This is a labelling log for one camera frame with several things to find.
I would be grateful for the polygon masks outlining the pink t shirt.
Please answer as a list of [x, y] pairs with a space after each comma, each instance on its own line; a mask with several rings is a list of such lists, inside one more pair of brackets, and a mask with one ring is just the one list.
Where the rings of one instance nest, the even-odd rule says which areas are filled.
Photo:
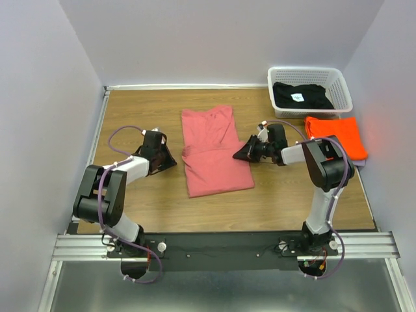
[[233, 158], [244, 142], [239, 140], [232, 107], [185, 109], [181, 123], [182, 160], [190, 198], [254, 188], [250, 165]]

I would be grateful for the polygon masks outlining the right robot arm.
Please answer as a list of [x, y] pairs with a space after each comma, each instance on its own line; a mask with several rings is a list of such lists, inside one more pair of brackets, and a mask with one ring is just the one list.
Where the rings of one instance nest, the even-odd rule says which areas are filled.
[[259, 133], [252, 135], [233, 158], [249, 163], [269, 158], [278, 166], [306, 163], [314, 186], [311, 210], [301, 231], [279, 238], [281, 255], [312, 255], [328, 249], [334, 241], [332, 220], [335, 207], [354, 176], [352, 161], [336, 136], [312, 138], [289, 146], [281, 124], [263, 122], [257, 128]]

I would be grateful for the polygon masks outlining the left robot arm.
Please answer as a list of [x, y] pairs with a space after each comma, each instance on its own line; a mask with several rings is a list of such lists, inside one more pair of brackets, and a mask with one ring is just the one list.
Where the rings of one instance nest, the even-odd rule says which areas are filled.
[[73, 204], [73, 216], [100, 228], [131, 257], [151, 256], [144, 229], [124, 213], [128, 184], [177, 163], [167, 146], [167, 136], [157, 128], [143, 130], [143, 143], [120, 162], [86, 167]]

